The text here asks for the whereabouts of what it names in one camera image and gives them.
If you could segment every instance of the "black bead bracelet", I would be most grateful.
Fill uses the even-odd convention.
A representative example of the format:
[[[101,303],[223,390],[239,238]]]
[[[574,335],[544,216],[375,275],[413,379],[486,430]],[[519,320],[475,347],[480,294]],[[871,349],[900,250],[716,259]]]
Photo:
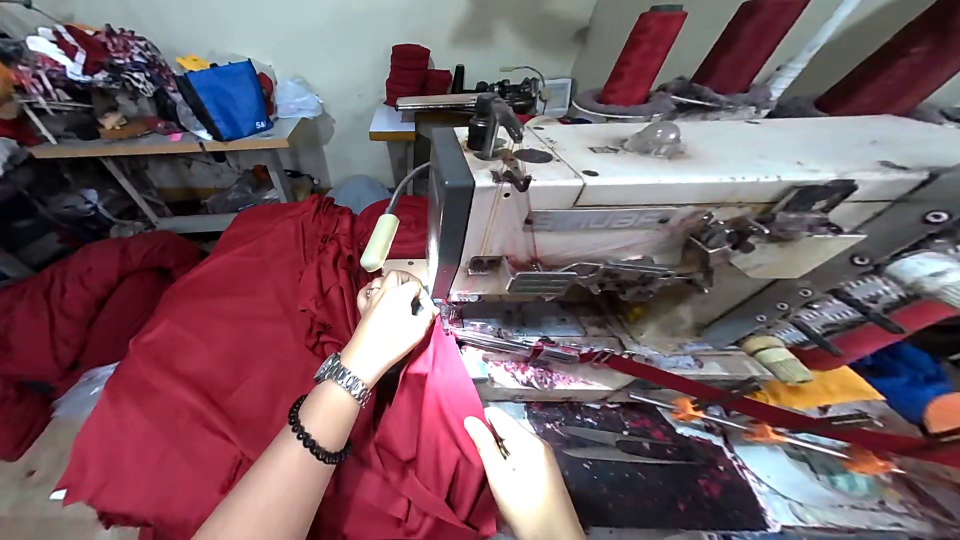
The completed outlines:
[[[303,424],[300,423],[300,406],[303,405],[304,400],[306,400],[306,394],[303,394],[297,398],[294,404],[290,405],[290,414],[287,416],[287,422],[290,424],[290,431],[297,436],[297,440],[302,442],[303,447],[310,451],[310,453],[316,457],[318,461],[322,461],[327,465],[336,465],[344,459],[347,459],[347,456],[350,455],[349,439],[347,439],[347,444],[344,445],[344,448],[340,452],[331,452],[317,444],[317,441],[313,440],[313,437],[310,436],[310,433],[307,433],[303,429]]]

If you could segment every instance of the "white sewing machine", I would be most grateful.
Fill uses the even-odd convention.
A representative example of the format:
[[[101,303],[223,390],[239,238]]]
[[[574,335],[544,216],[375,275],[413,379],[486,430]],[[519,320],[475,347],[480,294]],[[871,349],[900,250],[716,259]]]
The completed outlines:
[[[756,335],[823,345],[882,321],[916,298],[882,265],[930,248],[960,216],[951,128],[896,116],[689,122],[678,140],[665,124],[494,123],[487,160],[468,148],[473,128],[434,132],[425,274],[444,323],[494,372],[504,364],[491,358],[537,357],[597,390],[524,380],[511,399],[609,397],[629,378],[573,365],[597,352],[694,378],[769,379],[730,346]],[[862,302],[818,319],[841,304],[838,289]]]

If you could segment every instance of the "hand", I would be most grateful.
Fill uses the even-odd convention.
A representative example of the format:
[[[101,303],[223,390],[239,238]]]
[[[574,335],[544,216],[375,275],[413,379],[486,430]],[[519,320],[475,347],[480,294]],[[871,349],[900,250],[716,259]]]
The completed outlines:
[[[413,303],[423,309],[413,314]],[[360,324],[341,353],[341,363],[367,386],[373,386],[391,366],[426,335],[439,312],[423,283],[413,274],[391,270],[360,289]]]
[[[477,447],[500,513],[519,540],[582,539],[584,531],[550,447],[496,407],[484,411],[509,455],[478,418],[464,420]]]

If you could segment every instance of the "metal watch strap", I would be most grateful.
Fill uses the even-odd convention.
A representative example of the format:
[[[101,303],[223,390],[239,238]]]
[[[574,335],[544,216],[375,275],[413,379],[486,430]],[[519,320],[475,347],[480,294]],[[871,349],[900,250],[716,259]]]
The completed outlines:
[[[324,380],[332,380],[340,384],[361,407],[370,400],[370,389],[367,384],[340,363],[340,353],[328,356],[320,369],[317,370],[317,375],[313,376],[313,381],[316,384],[320,384]]]

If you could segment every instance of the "bolt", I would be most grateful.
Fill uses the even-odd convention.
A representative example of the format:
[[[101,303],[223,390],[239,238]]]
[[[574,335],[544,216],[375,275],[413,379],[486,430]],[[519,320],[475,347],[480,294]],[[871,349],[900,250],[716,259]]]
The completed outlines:
[[[924,223],[927,225],[940,225],[950,220],[949,212],[943,210],[932,210],[924,215]]]

